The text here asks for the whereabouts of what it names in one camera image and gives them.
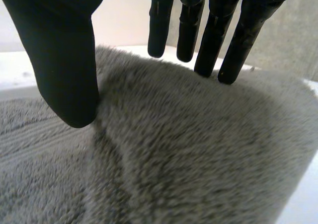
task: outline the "white surface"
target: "white surface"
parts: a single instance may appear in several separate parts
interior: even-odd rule
[[[142,57],[150,58],[146,46],[118,47]],[[194,68],[197,53],[189,63],[176,58],[176,48],[167,47],[163,60]],[[222,59],[218,59],[215,69],[219,69]],[[0,53],[0,100],[39,96],[34,72],[25,52]],[[318,82],[304,81],[318,95]],[[311,162],[298,188],[290,198],[276,224],[318,224],[318,154]]]

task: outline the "black glove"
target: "black glove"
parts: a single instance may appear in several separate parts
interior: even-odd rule
[[[210,14],[201,42],[194,70],[205,77],[212,73],[221,45],[239,0],[209,0]],[[265,20],[285,0],[243,0],[241,15],[219,71],[219,81],[233,83],[252,48]],[[201,21],[204,0],[181,0],[177,57],[188,62],[192,59]],[[173,0],[152,0],[148,53],[161,57],[168,35]]]
[[[70,126],[95,119],[98,89],[91,15],[102,0],[3,0],[41,95]]]
[[[219,73],[232,83],[265,19],[284,0],[243,0],[239,26]],[[102,0],[3,0],[30,57],[41,95],[70,126],[95,119],[98,89],[91,15]],[[183,3],[177,56],[192,58],[204,0]],[[210,0],[210,15],[195,71],[209,76],[238,0]],[[152,0],[148,52],[161,57],[173,0]]]

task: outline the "fluffy towel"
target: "fluffy towel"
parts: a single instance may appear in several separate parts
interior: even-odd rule
[[[98,48],[92,126],[42,100],[0,103],[2,224],[271,224],[318,145],[294,77],[215,75]]]

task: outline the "black fingertip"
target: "black fingertip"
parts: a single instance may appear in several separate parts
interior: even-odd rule
[[[237,77],[238,76],[235,75],[235,74],[231,74],[229,72],[225,72],[225,71],[222,71],[222,70],[220,70],[219,74],[218,74],[219,82],[227,84],[227,85],[233,84],[236,81]]]
[[[160,58],[165,49],[168,37],[169,20],[156,21],[150,18],[150,31],[148,38],[148,54],[154,58]]]
[[[180,23],[179,39],[177,44],[177,58],[183,62],[192,60],[197,40],[197,26]]]
[[[212,74],[213,66],[210,64],[210,56],[208,53],[199,52],[195,62],[194,71],[203,77],[210,77]]]

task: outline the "gray wall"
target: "gray wall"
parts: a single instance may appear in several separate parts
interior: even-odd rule
[[[168,45],[178,40],[181,3],[174,0]],[[196,51],[208,17],[208,0],[204,7]],[[235,11],[219,57],[224,58],[237,21],[240,3]],[[246,64],[265,69],[289,70],[299,76],[318,80],[318,0],[287,0],[266,21]]]

